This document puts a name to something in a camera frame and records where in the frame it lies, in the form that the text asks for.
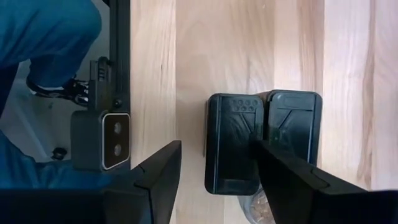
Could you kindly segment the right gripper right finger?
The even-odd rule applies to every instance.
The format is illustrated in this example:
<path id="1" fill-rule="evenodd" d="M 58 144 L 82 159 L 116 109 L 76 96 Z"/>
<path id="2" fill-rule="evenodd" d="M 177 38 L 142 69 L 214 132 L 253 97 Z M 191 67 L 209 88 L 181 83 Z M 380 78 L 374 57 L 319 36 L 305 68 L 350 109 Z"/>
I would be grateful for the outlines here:
<path id="1" fill-rule="evenodd" d="M 266 141 L 250 147 L 276 224 L 398 224 L 398 190 L 364 190 Z"/>

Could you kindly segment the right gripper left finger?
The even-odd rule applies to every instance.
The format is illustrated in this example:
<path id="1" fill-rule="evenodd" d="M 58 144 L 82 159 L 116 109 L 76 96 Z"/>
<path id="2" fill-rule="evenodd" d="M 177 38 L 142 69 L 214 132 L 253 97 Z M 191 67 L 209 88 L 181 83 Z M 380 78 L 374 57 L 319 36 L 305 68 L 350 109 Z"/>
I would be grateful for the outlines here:
<path id="1" fill-rule="evenodd" d="M 101 189 L 0 190 L 0 224 L 169 224 L 181 161 L 174 140 Z"/>

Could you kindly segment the black pepper tin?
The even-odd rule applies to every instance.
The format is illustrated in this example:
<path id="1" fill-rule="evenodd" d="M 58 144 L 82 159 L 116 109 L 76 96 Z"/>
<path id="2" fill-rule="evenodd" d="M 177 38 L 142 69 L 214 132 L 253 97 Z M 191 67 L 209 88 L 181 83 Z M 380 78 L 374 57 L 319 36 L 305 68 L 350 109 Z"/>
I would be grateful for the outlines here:
<path id="1" fill-rule="evenodd" d="M 264 105 L 263 139 L 312 165 L 317 164 L 322 97 L 312 91 L 259 93 Z"/>
<path id="2" fill-rule="evenodd" d="M 261 140 L 264 106 L 257 95 L 216 93 L 206 102 L 205 188 L 214 195 L 252 195 L 259 188 L 250 150 Z"/>

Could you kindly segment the small black round knob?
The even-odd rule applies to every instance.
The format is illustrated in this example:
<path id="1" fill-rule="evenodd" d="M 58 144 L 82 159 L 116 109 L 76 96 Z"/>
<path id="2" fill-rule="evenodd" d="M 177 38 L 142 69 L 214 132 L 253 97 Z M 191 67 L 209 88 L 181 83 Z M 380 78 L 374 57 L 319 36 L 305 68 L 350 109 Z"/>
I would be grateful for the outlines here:
<path id="1" fill-rule="evenodd" d="M 62 161 L 65 156 L 68 154 L 68 151 L 62 147 L 56 147 L 53 151 L 52 151 L 52 156 L 51 158 L 53 160 L 58 160 L 58 161 Z"/>

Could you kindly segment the person's shoe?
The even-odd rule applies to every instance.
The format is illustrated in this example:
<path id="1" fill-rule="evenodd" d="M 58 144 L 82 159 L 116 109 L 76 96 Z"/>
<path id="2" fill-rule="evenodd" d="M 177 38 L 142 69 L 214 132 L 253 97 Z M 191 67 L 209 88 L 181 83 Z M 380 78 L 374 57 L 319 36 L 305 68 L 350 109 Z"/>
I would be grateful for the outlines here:
<path id="1" fill-rule="evenodd" d="M 45 88 L 34 84 L 29 78 L 26 80 L 26 84 L 30 92 L 35 96 L 61 98 L 85 108 L 88 106 L 88 82 L 76 79 L 76 77 L 69 79 L 61 87 Z"/>

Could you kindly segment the person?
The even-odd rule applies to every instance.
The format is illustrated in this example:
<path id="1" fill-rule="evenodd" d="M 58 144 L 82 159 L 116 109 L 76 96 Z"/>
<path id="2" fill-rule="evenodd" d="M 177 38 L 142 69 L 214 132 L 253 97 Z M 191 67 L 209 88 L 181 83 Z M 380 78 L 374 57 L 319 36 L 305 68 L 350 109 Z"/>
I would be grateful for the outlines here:
<path id="1" fill-rule="evenodd" d="M 21 62 L 30 60 L 26 80 L 61 87 L 76 76 L 101 28 L 92 0 L 0 0 L 0 115 Z M 100 189 L 113 179 L 68 161 L 36 162 L 0 130 L 0 189 Z"/>

